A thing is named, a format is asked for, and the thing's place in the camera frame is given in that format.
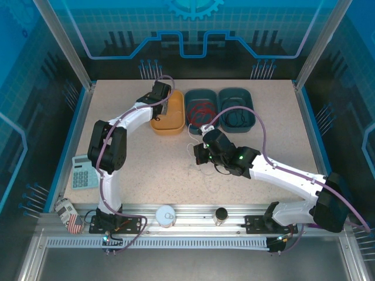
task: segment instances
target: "calculator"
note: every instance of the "calculator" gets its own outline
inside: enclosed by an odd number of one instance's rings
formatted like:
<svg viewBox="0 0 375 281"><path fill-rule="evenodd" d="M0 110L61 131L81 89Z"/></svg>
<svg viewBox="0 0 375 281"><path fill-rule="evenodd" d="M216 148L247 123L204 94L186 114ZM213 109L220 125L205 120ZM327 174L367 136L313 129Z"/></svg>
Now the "calculator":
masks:
<svg viewBox="0 0 375 281"><path fill-rule="evenodd" d="M73 179L71 187L77 189L93 189L99 187L98 176L87 155L75 156L73 161Z"/></svg>

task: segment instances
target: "american flag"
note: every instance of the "american flag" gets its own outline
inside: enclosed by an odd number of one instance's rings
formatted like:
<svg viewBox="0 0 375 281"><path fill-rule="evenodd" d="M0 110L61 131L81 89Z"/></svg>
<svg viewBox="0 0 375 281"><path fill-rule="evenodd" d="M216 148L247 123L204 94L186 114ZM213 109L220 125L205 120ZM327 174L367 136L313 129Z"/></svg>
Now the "american flag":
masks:
<svg viewBox="0 0 375 281"><path fill-rule="evenodd" d="M68 231L72 234L80 233L83 229L83 221L79 215L70 215Z"/></svg>

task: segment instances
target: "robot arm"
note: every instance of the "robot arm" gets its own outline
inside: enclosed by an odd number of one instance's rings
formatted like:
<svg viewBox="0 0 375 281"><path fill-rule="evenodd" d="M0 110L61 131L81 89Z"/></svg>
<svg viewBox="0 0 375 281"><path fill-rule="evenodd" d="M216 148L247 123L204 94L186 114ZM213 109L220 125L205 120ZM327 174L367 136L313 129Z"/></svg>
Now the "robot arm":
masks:
<svg viewBox="0 0 375 281"><path fill-rule="evenodd" d="M340 232L349 209L331 192L323 189L316 181L325 183L339 193L347 195L347 187L338 174L326 177L297 170L272 159L270 165L257 150L248 147L235 147L227 136L213 126L201 127L203 143L194 147L197 165L212 162L223 166L234 176L263 180L293 192L304 199L294 203L273 202L268 207L261 227L272 231L277 227L296 223L318 224L331 232ZM312 178L307 181L297 175L286 173L276 166Z"/></svg>
<svg viewBox="0 0 375 281"><path fill-rule="evenodd" d="M118 123L114 129L110 141L105 148L103 158L100 162L101 172L104 174L103 194L106 203L113 209L121 213L122 202L119 191L118 170L122 168L127 156L127 136L133 133L143 123L147 123L152 119L158 119L159 114L166 114L167 102L154 106L143 107L148 104L164 100L171 87L162 82L155 82L152 91L137 100L134 106L129 109L130 112L126 117ZM96 166L100 151L103 147L104 139L107 137L112 126L123 116L105 121L97 121L94 125L93 134L91 136L90 146L88 148L87 157L91 160L93 167ZM99 199L97 216L102 220L109 221L110 225L117 225L116 215L113 214L103 203L102 198Z"/></svg>

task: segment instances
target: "beige work surface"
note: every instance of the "beige work surface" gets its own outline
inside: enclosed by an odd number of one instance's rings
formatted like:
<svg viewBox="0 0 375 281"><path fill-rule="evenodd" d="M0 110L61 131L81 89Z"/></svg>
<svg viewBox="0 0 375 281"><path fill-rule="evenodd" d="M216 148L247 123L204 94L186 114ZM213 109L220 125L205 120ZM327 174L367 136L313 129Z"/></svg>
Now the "beige work surface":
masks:
<svg viewBox="0 0 375 281"><path fill-rule="evenodd" d="M311 147L290 80L176 80L184 94L195 88L219 92L242 87L251 93L254 109L267 130L268 156L287 165L316 173ZM87 153L94 123L113 119L131 108L137 98L151 90L151 80L99 80L93 94L76 155ZM248 133L227 133L236 146L261 150L263 133L257 121ZM184 128L180 135L158 136L150 124L128 136L127 159L120 170L123 203L150 204L265 204L298 200L296 195L262 181L225 176L212 164L195 165L188 143L196 143ZM193 154L192 145L189 151ZM65 197L72 203L97 203L98 189L71 189Z"/></svg>

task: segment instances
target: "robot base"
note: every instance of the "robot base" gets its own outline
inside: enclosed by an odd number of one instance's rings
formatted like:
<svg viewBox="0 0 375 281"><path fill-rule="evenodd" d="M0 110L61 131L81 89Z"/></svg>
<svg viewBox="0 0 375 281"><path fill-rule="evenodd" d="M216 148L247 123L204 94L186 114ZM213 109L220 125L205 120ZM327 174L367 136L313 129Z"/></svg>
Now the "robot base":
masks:
<svg viewBox="0 0 375 281"><path fill-rule="evenodd" d="M265 223L262 215L246 215L245 224L241 227L246 228L246 234L288 234L291 232L289 227L283 227L275 222ZM297 226L292 227L293 234L298 233Z"/></svg>
<svg viewBox="0 0 375 281"><path fill-rule="evenodd" d="M141 224L140 218L127 218L115 214L106 214L96 209L96 215L91 218L88 232L91 234L105 234L106 231L116 234L138 234L141 231Z"/></svg>

